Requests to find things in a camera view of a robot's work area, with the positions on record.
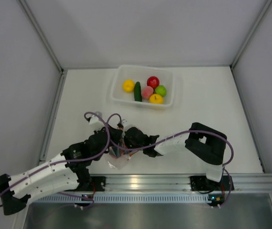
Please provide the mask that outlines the green fake cucumber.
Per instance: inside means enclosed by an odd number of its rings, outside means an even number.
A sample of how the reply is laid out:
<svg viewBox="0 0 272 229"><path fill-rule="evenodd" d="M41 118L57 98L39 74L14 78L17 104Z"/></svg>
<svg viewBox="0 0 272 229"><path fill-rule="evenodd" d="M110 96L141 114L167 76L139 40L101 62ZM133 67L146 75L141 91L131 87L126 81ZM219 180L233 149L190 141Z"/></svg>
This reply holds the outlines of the green fake cucumber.
<svg viewBox="0 0 272 229"><path fill-rule="evenodd" d="M134 101L142 102L141 83L140 82L135 83L133 94L134 94Z"/></svg>

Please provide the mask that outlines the light green fake vegetable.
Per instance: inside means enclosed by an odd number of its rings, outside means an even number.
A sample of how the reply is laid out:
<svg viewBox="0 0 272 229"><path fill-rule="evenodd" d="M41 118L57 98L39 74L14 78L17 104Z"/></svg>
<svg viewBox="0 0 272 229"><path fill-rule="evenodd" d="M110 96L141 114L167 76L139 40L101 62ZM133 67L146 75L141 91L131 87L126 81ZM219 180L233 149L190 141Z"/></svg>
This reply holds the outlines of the light green fake vegetable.
<svg viewBox="0 0 272 229"><path fill-rule="evenodd" d="M154 89L154 92L162 97L165 97L167 94L167 89L164 85L159 85Z"/></svg>

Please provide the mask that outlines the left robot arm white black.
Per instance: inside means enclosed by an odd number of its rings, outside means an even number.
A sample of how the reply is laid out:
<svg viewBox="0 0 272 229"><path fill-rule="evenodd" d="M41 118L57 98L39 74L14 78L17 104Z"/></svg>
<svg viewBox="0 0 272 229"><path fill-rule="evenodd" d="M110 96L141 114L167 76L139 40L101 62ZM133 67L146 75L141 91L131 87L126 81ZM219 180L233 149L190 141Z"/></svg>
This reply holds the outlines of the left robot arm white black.
<svg viewBox="0 0 272 229"><path fill-rule="evenodd" d="M63 191L87 190L88 167L118 143L123 130L113 127L94 131L87 140L70 145L49 161L18 175L0 176L0 208L13 215L39 198Z"/></svg>

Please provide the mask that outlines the red fake apple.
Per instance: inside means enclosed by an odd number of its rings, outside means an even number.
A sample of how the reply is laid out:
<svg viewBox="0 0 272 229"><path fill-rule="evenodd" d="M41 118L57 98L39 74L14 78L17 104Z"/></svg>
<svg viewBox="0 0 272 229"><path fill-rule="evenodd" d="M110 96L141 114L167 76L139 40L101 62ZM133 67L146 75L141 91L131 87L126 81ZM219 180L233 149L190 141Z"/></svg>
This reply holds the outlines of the red fake apple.
<svg viewBox="0 0 272 229"><path fill-rule="evenodd" d="M160 85L160 80L158 77L156 76L150 76L147 79L147 86L152 87L153 89L155 89L156 87L158 87Z"/></svg>

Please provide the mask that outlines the yellow fake lemon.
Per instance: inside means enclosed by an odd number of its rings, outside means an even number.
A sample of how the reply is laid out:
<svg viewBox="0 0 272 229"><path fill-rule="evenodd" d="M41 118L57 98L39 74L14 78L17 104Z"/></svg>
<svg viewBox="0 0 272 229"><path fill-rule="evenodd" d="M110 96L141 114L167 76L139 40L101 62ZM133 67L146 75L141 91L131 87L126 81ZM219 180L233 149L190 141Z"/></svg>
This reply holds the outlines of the yellow fake lemon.
<svg viewBox="0 0 272 229"><path fill-rule="evenodd" d="M127 79L124 81L122 88L124 92L131 93L134 91L135 83L131 79Z"/></svg>

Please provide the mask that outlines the pink fake peach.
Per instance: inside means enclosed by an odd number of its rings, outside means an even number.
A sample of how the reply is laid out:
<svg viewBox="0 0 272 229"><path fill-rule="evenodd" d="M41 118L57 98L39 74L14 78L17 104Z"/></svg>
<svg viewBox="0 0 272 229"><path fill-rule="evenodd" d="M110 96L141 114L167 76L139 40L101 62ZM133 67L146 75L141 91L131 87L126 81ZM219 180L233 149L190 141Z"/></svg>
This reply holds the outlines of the pink fake peach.
<svg viewBox="0 0 272 229"><path fill-rule="evenodd" d="M151 86L145 86L141 90L141 96L143 99L149 99L154 94L154 89Z"/></svg>

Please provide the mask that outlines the yellow fake apple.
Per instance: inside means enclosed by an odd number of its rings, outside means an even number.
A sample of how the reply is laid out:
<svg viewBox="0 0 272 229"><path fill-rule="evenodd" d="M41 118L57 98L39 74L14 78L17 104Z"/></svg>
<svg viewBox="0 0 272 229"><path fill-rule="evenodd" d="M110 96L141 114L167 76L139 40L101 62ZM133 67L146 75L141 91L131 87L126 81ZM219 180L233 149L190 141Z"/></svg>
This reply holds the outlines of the yellow fake apple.
<svg viewBox="0 0 272 229"><path fill-rule="evenodd" d="M149 102L152 104L163 104L163 97L159 94L152 94L149 97Z"/></svg>

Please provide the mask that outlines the clear zip top bag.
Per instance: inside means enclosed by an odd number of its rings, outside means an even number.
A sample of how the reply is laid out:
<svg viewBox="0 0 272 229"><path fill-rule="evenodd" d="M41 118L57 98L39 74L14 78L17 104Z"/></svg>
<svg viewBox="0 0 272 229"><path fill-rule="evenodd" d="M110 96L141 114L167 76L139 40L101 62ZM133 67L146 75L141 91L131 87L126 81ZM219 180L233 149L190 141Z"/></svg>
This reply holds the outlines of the clear zip top bag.
<svg viewBox="0 0 272 229"><path fill-rule="evenodd" d="M137 153L137 151L126 150L127 147L122 141L119 143L119 146L123 147L123 149L112 146L109 148L109 152L106 156L109 167L116 170L120 170L125 167L131 157Z"/></svg>

